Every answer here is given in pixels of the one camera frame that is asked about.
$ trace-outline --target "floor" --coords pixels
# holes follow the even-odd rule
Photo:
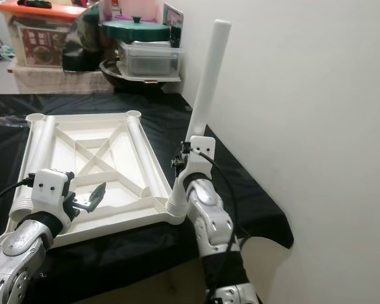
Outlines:
[[[74,304],[195,304],[203,303],[204,297],[203,269],[197,259],[136,284]]]
[[[18,94],[14,76],[7,72],[9,61],[0,61],[0,94]]]

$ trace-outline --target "white cylindrical tube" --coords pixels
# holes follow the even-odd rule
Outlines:
[[[158,179],[156,178],[155,171],[153,170],[153,165],[149,159],[148,151],[145,147],[145,143],[139,130],[139,121],[137,117],[128,116],[127,126],[129,133],[134,143],[135,149],[138,153],[139,160],[141,161],[142,167],[144,169],[148,186],[151,189],[152,195],[157,198],[163,197],[159,188]]]
[[[43,122],[45,121],[45,117],[46,117],[45,114],[33,113],[33,114],[27,115],[27,117],[25,117],[25,120],[27,121],[28,126],[31,128],[32,123]]]
[[[177,177],[165,206],[167,212],[176,217],[185,215],[187,212],[186,192],[183,183]]]
[[[187,129],[186,141],[189,141],[193,135],[204,135],[208,112],[213,101],[230,30],[230,22],[223,20],[214,22],[210,47],[208,48],[206,62],[201,74],[196,101],[194,102],[189,128]]]
[[[138,118],[138,121],[140,122],[141,121],[141,112],[140,111],[137,111],[137,110],[129,110],[127,113],[126,113],[128,116],[132,116],[132,117],[136,117]]]
[[[55,118],[46,117],[46,121],[36,121],[32,125],[32,138],[30,150],[28,152],[27,164],[24,172],[36,173],[39,169],[47,167],[49,149],[55,128]],[[12,220],[19,222],[22,218],[31,213],[34,208],[31,200],[32,188],[21,186],[20,193],[14,200],[9,215]]]
[[[39,169],[46,168],[48,166],[48,158],[54,130],[55,117],[47,116],[45,127],[42,130],[39,143],[34,151],[34,158],[32,159],[30,167],[28,168],[31,172],[37,172]]]

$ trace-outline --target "black fabric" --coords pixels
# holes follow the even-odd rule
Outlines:
[[[205,174],[202,174],[202,173],[199,173],[199,172],[197,172],[197,173],[192,173],[192,174],[190,174],[189,176],[187,176],[187,177],[183,180],[183,187],[184,187],[184,190],[187,191],[187,189],[188,189],[190,183],[191,183],[192,181],[195,181],[196,179],[206,179],[206,180],[210,181],[210,179],[209,179],[207,176],[205,176]]]
[[[223,252],[216,255],[207,255],[201,259],[205,273],[205,282],[208,288],[214,287],[215,280],[217,279],[216,276],[219,272],[220,277],[217,281],[217,288],[249,283],[245,268],[243,267],[241,252],[231,251],[225,256],[226,253]]]
[[[0,95],[0,191],[17,181],[29,128],[26,115],[115,113],[138,110],[141,124],[163,172],[173,186],[170,161],[186,136],[191,108],[178,94]],[[214,136],[207,128],[206,136]],[[249,173],[217,139],[215,161],[230,180],[239,201],[239,223],[252,236],[289,248],[293,244],[287,218]],[[213,183],[232,214],[225,183],[212,172]],[[6,228],[14,192],[0,201],[0,234]],[[159,223],[119,232],[47,252],[34,277],[34,292],[24,303],[71,303],[126,286],[198,256],[194,229]],[[61,286],[61,292],[54,292]]]
[[[46,227],[49,228],[53,238],[55,238],[63,228],[62,222],[58,220],[57,217],[45,211],[28,214],[20,221],[20,223],[18,223],[17,228],[25,220],[36,220],[37,222],[43,223]]]

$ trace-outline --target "green lid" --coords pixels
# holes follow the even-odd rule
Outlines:
[[[168,26],[153,22],[140,21],[141,17],[134,17],[134,21],[107,21],[103,22],[106,35],[125,43],[132,41],[169,41],[170,29]]]

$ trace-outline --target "clear plastic container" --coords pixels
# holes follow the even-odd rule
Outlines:
[[[18,65],[61,67],[67,32],[85,8],[52,4],[51,9],[17,5],[16,0],[0,2]]]
[[[178,78],[183,49],[172,48],[166,42],[118,41],[120,66],[127,76]]]

